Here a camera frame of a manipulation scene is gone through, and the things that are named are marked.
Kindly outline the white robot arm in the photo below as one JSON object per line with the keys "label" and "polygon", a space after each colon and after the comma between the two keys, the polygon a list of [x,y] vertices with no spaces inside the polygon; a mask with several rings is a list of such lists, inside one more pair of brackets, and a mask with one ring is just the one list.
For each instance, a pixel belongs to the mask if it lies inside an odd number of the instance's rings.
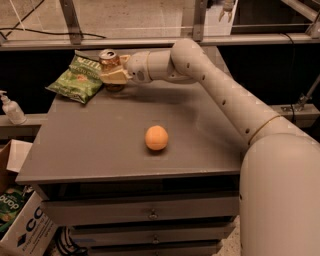
{"label": "white robot arm", "polygon": [[320,144],[221,71],[193,40],[99,54],[107,84],[200,83],[248,146],[240,170],[241,256],[320,256]]}

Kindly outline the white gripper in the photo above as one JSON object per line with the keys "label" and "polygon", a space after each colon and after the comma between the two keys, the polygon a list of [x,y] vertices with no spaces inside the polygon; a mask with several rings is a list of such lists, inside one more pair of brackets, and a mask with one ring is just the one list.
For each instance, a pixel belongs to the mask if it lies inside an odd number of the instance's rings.
{"label": "white gripper", "polygon": [[113,69],[102,68],[100,79],[104,84],[124,85],[130,79],[137,83],[149,83],[151,78],[148,71],[149,51],[137,52],[133,55],[121,55],[120,63],[125,65]]}

